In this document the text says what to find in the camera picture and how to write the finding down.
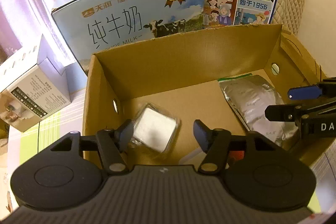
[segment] open cardboard box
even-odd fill
[[[276,76],[273,63],[280,69]],[[196,119],[209,128],[245,134],[217,79],[249,72],[268,80],[285,102],[290,88],[312,85],[325,77],[307,50],[281,25],[228,26],[111,48],[91,58],[83,134],[117,128],[151,102],[180,118],[175,144],[165,160],[154,160],[140,148],[132,149],[127,155],[128,165],[176,165],[198,147],[193,136]],[[332,141],[301,141],[292,153],[310,165]],[[85,158],[99,165],[93,152]]]

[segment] white wall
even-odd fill
[[[336,0],[306,0],[298,38],[322,70],[336,76]]]

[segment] black clamp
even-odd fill
[[[76,206],[94,196],[109,176],[129,173],[120,153],[133,136],[133,123],[118,129],[80,136],[71,131],[20,165],[11,177],[18,204],[42,210]],[[97,151],[103,170],[83,159],[83,151]]]
[[[216,176],[237,200],[262,211],[307,206],[316,186],[309,167],[258,132],[246,136],[194,122],[194,136],[206,153],[198,173]],[[242,152],[229,163],[231,152]]]
[[[336,137],[336,78],[327,78],[316,85],[288,91],[296,104],[270,105],[265,116],[275,122],[295,122],[302,139]]]

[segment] nutrition label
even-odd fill
[[[14,89],[11,93],[40,118],[48,114],[41,107],[39,107],[31,98],[29,98],[19,87],[16,87],[16,89]]]

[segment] clear plastic package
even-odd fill
[[[166,110],[147,103],[133,120],[131,147],[145,146],[154,157],[164,158],[171,150],[180,120]]]

